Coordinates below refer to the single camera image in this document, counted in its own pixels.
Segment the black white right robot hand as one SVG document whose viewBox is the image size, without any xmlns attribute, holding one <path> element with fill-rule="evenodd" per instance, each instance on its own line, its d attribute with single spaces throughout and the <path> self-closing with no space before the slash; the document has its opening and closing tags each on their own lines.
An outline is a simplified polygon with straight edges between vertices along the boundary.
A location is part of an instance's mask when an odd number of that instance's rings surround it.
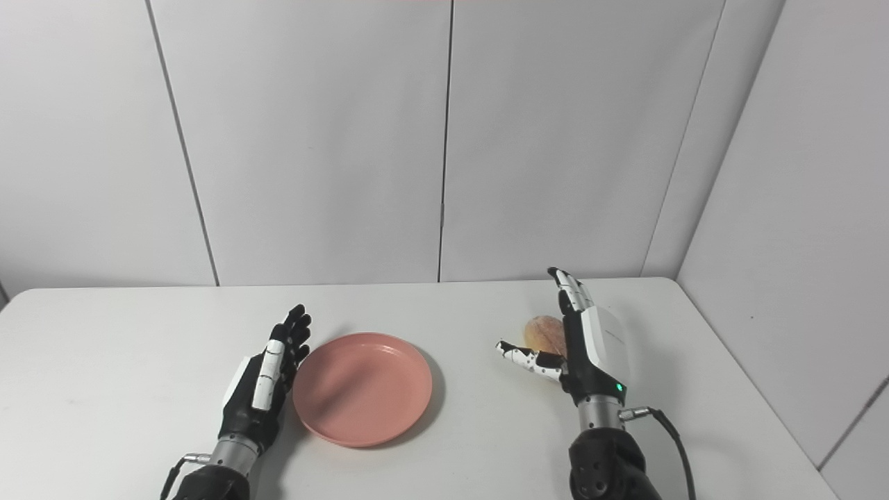
<svg viewBox="0 0 889 500">
<path fill-rule="evenodd" d="M 628 348 L 620 321 L 597 306 L 584 282 L 565 270 L 549 267 L 558 287 L 563 353 L 499 341 L 495 349 L 505 360 L 556 381 L 575 406 L 604 397 L 624 406 L 631 377 Z"/>
</svg>

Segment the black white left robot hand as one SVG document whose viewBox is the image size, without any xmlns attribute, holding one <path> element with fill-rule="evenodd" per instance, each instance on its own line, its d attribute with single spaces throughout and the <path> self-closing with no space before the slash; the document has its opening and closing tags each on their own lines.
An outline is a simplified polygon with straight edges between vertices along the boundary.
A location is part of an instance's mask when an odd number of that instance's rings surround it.
<svg viewBox="0 0 889 500">
<path fill-rule="evenodd" d="M 304 305 L 296 305 L 273 327 L 263 351 L 242 361 L 223 406 L 220 439 L 236 435 L 250 440 L 260 456 L 273 445 L 286 396 L 309 354 L 311 321 Z"/>
</svg>

